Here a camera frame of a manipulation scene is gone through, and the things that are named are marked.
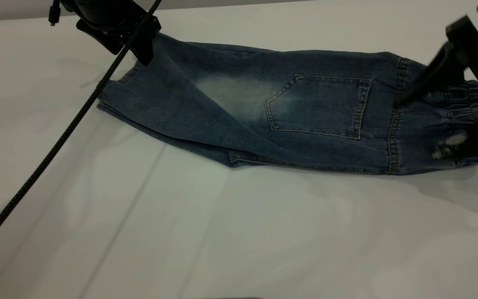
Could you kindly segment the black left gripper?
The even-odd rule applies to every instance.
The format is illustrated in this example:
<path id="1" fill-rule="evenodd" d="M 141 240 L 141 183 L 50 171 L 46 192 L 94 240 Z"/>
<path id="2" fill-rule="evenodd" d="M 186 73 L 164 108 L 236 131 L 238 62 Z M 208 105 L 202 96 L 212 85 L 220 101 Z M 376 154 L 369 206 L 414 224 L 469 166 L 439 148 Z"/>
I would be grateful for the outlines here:
<path id="1" fill-rule="evenodd" d="M 133 0 L 61 0 L 65 10 L 80 17 L 76 28 L 117 55 L 124 47 L 123 33 L 133 33 L 147 11 Z M 156 16 L 150 17 L 130 46 L 143 66 L 154 58 L 153 41 L 161 30 Z"/>

